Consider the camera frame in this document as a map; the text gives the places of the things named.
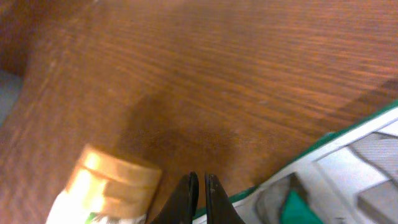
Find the green white wipes package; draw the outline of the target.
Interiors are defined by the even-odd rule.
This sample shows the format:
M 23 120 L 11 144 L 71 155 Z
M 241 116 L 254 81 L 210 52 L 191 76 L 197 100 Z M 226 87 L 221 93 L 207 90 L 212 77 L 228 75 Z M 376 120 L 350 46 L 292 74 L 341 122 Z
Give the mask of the green white wipes package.
M 397 103 L 230 197 L 245 223 L 396 223 Z

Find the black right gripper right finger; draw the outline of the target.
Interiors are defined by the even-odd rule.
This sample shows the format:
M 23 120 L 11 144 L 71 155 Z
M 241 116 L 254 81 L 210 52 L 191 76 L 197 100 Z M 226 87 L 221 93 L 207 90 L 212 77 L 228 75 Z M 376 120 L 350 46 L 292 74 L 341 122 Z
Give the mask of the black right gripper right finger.
M 205 174 L 205 193 L 207 224 L 244 224 L 216 175 Z

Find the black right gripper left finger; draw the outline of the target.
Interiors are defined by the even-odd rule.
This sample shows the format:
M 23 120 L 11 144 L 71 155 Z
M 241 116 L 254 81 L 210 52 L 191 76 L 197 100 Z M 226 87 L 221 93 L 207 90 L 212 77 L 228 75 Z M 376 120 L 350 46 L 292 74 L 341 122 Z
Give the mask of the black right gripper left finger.
M 184 175 L 151 224 L 192 224 L 198 205 L 199 181 L 196 172 Z

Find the white cream tube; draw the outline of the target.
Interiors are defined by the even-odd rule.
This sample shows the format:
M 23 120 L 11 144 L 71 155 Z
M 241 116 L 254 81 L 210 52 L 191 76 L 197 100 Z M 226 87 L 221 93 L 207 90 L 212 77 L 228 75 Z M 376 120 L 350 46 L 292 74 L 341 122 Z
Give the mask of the white cream tube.
M 87 144 L 46 224 L 144 223 L 161 177 L 157 165 Z

